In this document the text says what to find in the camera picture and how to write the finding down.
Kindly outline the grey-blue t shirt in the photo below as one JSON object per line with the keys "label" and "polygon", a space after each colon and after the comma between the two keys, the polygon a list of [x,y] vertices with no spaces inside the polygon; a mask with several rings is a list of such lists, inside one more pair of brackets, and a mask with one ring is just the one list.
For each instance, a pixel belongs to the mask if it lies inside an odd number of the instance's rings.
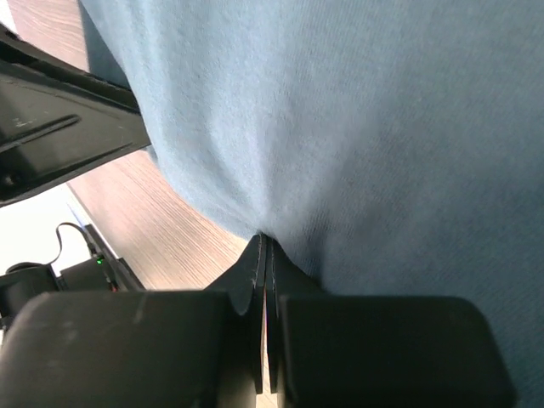
{"label": "grey-blue t shirt", "polygon": [[84,1],[173,189],[334,292],[466,298],[543,404],[540,1]]}

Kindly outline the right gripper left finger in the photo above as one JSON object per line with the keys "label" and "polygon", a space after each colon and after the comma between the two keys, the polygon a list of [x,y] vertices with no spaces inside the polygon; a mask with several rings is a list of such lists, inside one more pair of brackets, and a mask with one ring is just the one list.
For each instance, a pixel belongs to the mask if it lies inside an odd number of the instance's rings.
{"label": "right gripper left finger", "polygon": [[266,239],[201,290],[76,291],[1,279],[4,407],[253,407],[263,391]]}

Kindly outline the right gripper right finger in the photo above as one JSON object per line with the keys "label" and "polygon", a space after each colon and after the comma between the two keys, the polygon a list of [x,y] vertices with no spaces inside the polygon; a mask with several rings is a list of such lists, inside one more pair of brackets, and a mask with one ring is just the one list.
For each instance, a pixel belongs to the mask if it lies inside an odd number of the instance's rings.
{"label": "right gripper right finger", "polygon": [[513,407],[484,315],[459,297],[338,296],[268,241],[271,391],[281,407]]}

